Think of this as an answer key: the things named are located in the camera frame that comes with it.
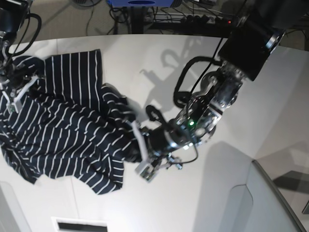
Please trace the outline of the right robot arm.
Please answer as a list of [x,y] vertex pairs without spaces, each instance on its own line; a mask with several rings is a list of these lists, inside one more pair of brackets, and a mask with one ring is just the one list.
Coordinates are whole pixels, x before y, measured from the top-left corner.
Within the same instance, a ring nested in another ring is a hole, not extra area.
[[[42,19],[39,15],[30,12],[33,1],[31,0],[2,0],[0,2],[0,84],[4,90],[20,90],[35,73],[34,68],[19,68],[13,62],[13,57],[25,53],[36,40],[41,27]],[[37,29],[29,44],[21,51],[9,52],[16,40],[17,33],[25,20],[35,18],[38,22]]]

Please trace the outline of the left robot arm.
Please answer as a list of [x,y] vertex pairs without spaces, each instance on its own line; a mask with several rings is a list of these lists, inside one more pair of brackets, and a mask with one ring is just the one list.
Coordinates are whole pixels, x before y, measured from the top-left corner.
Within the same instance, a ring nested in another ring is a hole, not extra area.
[[[180,109],[177,116],[166,121],[153,106],[146,107],[149,119],[160,122],[147,136],[148,153],[165,156],[198,145],[204,136],[211,137],[224,111],[236,101],[244,80],[256,79],[286,30],[308,10],[306,0],[256,0],[239,13],[228,39],[215,50],[218,60],[195,57],[185,65],[173,92],[174,104]],[[180,91],[189,69],[201,61],[218,68],[204,70],[195,83],[199,91]]]

